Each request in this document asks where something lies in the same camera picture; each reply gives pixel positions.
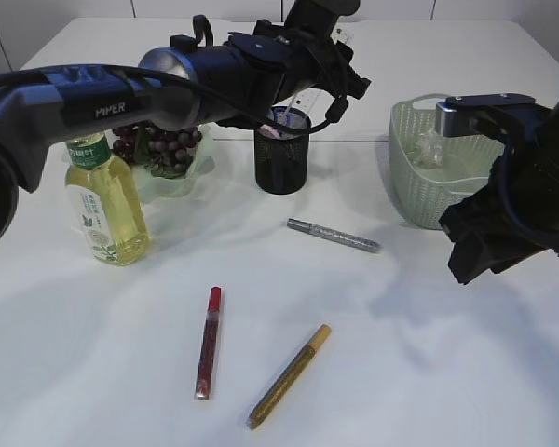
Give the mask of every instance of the pen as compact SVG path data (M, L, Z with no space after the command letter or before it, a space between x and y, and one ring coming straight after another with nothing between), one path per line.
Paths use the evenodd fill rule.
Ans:
M252 410L247 425L251 430L255 430L269 416L271 411L280 402L286 391L296 381L300 373L305 369L308 363L315 357L321 345L327 340L332 330L326 324L320 326L306 345L300 350L296 357L290 362L288 367L281 373L278 380L269 388L269 391L257 403Z
M197 385L195 399L208 400L211 391L211 374L213 372L213 358L215 357L215 342L217 341L217 326L220 318L220 305L222 302L222 289L211 289L207 319L203 330L203 344L201 357L198 361Z
M347 233L342 233L341 231L332 230L331 228L326 228L309 222L288 219L288 228L302 231L303 233L320 237L322 239L331 240L333 242L337 242L338 244L347 245L354 249L369 251L371 253L377 253L381 248L381 246L373 240L352 236Z

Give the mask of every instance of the basket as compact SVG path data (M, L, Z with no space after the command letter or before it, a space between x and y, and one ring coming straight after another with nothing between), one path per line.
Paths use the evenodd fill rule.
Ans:
M500 142L480 135L443 141L443 165L414 166L407 154L414 150L418 135L435 126L435 107L417 109L424 100L443 100L451 95L430 94L399 102L391 109L389 169L391 180L406 215L412 223L441 229L439 219L451 205L473 195L486 185L495 159L503 153Z

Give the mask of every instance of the cable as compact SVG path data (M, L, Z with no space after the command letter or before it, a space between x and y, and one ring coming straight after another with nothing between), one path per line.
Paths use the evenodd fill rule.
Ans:
M197 84L196 82L193 82L189 79L184 79L183 77L179 77L174 74L163 73L156 70L148 70L145 68L127 67L122 65L104 65L104 67L113 71L120 71L125 75L130 75L129 77L134 77L135 75L138 75L140 77L146 77L146 78L156 79L160 81L167 81L172 83L173 85L175 84L178 86L190 88L203 95L210 96L215 100L225 102L226 104L235 108L241 114L249 117L250 119L258 123L267 124L273 129L280 130L284 133L288 133L291 135L310 135L313 133L320 132L321 130L327 128L330 124L332 124L329 120L325 119L322 123L309 129L292 129L292 128L288 128L287 126L282 126L281 124L267 118L266 116L255 115L244 104L236 102L234 99L229 98L228 96L226 96L223 93L220 93L217 90L213 90L212 88L202 86L200 84Z
M506 138L505 149L498 161L497 190L503 212L519 236L532 244L543 248L553 249L559 255L559 231L543 231L526 222L515 210L511 203L511 157L515 152L524 151L524 128L515 120L510 121L507 114L496 107L489 108L488 113L501 125Z
M128 67L124 65L104 65L106 69L113 70L113 71L120 71L125 75L130 75L130 77L134 77L135 75L140 77L146 77L151 79L156 79L164 82L169 82L173 85L182 86L185 88L190 88L194 91L197 91L203 95L207 95L209 97L214 98L215 100L222 101L230 105L231 107L235 108L241 114L249 117L250 119L262 123L267 124L273 129L280 130L284 133L288 133L291 135L310 135L313 133L320 132L321 130L327 128L331 122L325 119L323 122L314 126L309 129L292 129L288 128L287 126L282 126L281 124L273 121L266 116L258 116L253 114L248 107L244 104L236 102L234 99L227 97L223 93L220 93L212 88L202 86L196 82L190 81L188 79L184 79L182 77L176 76L174 74L168 74L159 72L156 70L148 70L144 68L137 68L137 67ZM48 79L43 75L43 73L39 69L33 70L20 70L17 72L11 73L4 73L0 74L0 88L6 86L17 86L21 84L49 84Z

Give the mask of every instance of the black robotic arm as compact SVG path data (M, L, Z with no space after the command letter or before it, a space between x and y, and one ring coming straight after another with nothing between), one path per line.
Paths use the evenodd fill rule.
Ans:
M253 35L231 33L212 44L204 16L195 37L175 35L148 52L139 68L66 65L0 75L0 237L17 205L18 187L39 185L48 148L76 136L151 120L176 130L202 123L292 134L339 121L347 97L370 85L349 66L352 51L330 37L340 15L360 0L297 0L283 26L259 20ZM294 130L269 120L270 107L305 88L334 97L325 121Z
M547 249L559 256L559 103L550 110L524 95L448 98L437 106L436 128L505 144L488 185L440 220L455 244L449 267L457 280L503 272Z

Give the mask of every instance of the pen holder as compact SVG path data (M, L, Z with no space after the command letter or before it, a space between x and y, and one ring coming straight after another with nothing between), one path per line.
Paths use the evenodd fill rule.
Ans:
M303 112L271 109L269 118L292 129L310 128ZM289 135L263 127L254 132L254 177L261 189L277 195L295 193L307 181L308 135Z

